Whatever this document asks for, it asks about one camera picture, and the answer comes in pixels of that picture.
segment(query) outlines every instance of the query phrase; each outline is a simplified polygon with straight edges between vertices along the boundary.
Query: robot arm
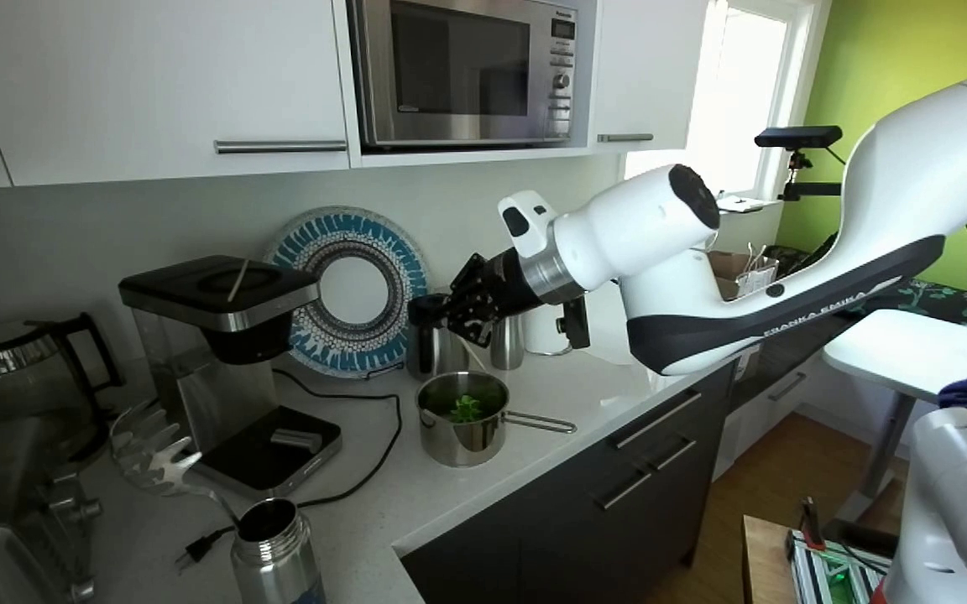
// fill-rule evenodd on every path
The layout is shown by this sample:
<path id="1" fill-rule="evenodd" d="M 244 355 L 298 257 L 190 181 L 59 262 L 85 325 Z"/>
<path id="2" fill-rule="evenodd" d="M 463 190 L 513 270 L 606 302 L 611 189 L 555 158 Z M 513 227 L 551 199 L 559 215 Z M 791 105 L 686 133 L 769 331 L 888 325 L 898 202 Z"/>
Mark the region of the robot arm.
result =
<path id="1" fill-rule="evenodd" d="M 449 329 L 488 325 L 540 302 L 617 280 L 630 352 L 688 373 L 922 270 L 967 224 L 967 81 L 883 118 L 842 174 L 842 224 L 808 267 L 726 302 L 706 237 L 720 209 L 693 168 L 630 178 L 573 215 L 535 193 L 501 202 L 513 248 L 452 280 Z"/>

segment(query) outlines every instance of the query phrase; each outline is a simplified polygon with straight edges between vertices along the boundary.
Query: microwave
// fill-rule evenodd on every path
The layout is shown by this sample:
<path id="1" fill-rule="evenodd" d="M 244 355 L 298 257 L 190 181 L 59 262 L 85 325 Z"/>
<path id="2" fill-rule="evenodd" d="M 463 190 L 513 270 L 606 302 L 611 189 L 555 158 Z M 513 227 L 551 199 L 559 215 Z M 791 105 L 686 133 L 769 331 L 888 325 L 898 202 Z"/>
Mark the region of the microwave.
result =
<path id="1" fill-rule="evenodd" d="M 563 144 L 573 15 L 537 0 L 349 0 L 362 148 Z"/>

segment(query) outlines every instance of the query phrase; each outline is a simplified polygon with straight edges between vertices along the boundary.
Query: bottle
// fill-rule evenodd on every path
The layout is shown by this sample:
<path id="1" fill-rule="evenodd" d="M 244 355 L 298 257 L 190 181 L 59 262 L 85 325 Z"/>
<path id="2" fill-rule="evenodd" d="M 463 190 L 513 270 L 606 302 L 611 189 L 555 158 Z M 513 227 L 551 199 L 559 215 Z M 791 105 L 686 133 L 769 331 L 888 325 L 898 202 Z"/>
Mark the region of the bottle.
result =
<path id="1" fill-rule="evenodd" d="M 244 604 L 327 604 L 311 526 L 293 501 L 264 501 L 240 521 L 232 565 Z"/>

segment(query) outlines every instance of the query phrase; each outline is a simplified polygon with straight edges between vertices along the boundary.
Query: wooden floor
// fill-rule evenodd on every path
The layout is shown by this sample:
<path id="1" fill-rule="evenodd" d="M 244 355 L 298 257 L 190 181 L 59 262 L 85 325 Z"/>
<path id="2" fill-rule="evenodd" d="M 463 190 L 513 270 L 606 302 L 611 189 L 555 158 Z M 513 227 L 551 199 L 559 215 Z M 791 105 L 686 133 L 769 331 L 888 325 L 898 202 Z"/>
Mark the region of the wooden floor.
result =
<path id="1" fill-rule="evenodd" d="M 814 495 L 831 521 L 860 482 L 867 456 L 864 444 L 807 417 L 782 419 L 714 479 L 693 565 L 669 570 L 648 604 L 742 604 L 742 512 L 791 526 Z M 898 533 L 900 504 L 904 482 L 889 482 L 860 524 Z"/>

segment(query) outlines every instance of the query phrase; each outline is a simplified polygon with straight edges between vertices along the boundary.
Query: white plate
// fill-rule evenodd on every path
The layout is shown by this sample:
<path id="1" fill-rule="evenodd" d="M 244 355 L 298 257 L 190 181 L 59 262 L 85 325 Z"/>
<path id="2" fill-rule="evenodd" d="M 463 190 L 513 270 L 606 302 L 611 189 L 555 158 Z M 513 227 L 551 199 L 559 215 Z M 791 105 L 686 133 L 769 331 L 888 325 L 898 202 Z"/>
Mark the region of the white plate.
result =
<path id="1" fill-rule="evenodd" d="M 264 257 L 319 278 L 319 298 L 293 314 L 289 352 L 298 362 L 336 380 L 405 362 L 405 302 L 428 294 L 428 267 L 390 217 L 315 209 L 298 215 Z"/>

